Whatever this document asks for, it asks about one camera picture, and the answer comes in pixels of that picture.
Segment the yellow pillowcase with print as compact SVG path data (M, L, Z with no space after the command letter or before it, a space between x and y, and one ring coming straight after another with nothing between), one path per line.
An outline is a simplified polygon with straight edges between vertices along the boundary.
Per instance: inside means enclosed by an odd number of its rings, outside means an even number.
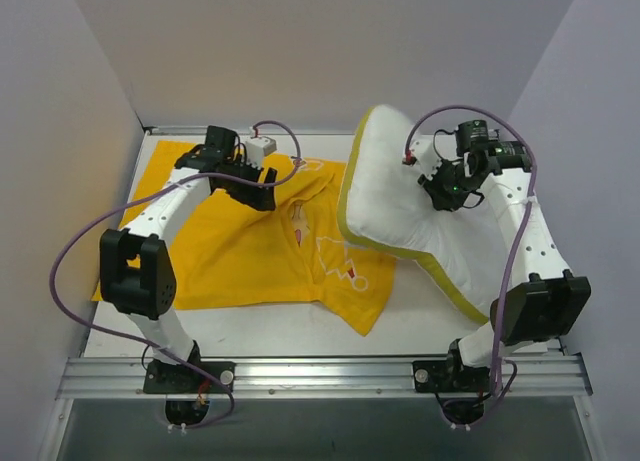
M393 257L351 247L337 208L346 166L290 156L265 163L293 177L275 190L276 209L260 212L222 190L200 204L169 248L179 310L260 303L320 302L367 335L393 289Z

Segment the white pillow with yellow edge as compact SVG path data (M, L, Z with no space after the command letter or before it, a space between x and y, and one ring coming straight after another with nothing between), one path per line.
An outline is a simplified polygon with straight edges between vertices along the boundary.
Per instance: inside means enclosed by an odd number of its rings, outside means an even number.
M433 208L419 168L401 161L412 126L389 105L361 119L339 195L339 230L352 245L416 262L465 317L484 324L499 295L505 243L487 203Z

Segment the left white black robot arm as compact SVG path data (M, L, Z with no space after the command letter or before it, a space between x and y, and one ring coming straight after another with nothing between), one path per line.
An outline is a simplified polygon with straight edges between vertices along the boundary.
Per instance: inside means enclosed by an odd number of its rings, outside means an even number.
M202 367L192 361L195 341L173 308L177 280L169 248L177 234L215 191L256 211L275 208L277 171L264 168L275 140L253 135L240 141L230 129L210 126L203 143L175 162L161 195L119 230L100 239L100 294L151 342L155 360L169 365L167 381L180 392L196 389Z

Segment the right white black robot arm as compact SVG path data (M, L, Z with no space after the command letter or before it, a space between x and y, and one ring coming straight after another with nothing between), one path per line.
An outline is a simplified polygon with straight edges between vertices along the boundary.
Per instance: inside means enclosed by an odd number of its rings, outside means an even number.
M470 197L487 203L508 250L488 322L459 340L459 355L443 366L446 383L465 390L480 367L495 369L521 347L568 334L592 290L552 238L534 193L537 163L521 136L503 141L478 119L453 134L454 159L444 158L435 141L412 141L407 157L422 170L418 183L438 211L458 211Z

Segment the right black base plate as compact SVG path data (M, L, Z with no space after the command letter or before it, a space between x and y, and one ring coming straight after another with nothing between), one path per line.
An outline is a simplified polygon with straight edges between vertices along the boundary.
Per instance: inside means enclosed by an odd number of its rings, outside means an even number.
M488 367L456 367L443 360L416 360L412 362L412 371L414 390L418 393L490 392Z

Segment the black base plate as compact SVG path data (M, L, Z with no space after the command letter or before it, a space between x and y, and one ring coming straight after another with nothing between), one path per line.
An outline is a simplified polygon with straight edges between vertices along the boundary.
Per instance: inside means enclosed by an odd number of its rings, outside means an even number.
M443 360L416 360L412 362L412 371L414 390L418 393L490 392L488 367L456 367Z
M232 389L236 364L230 361L203 361L201 369ZM147 367L142 391L145 394L223 394L224 390L183 365L153 360Z

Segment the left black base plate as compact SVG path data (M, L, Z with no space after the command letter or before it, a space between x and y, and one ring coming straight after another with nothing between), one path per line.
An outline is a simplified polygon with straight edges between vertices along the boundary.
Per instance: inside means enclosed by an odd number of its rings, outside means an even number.
M201 369L232 389L236 364L230 361L203 361ZM153 360L147 367L142 391L145 394L223 394L224 390L183 365Z

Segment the aluminium front rail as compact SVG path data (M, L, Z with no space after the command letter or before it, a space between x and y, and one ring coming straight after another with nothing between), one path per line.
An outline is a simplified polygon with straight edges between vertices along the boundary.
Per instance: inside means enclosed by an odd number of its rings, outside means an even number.
M77 358L67 362L58 396L61 399L193 400L197 395L238 399L410 398L485 394L486 373L450 377L441 356L312 357L210 359L222 386L202 389L162 381L153 367L136 358Z

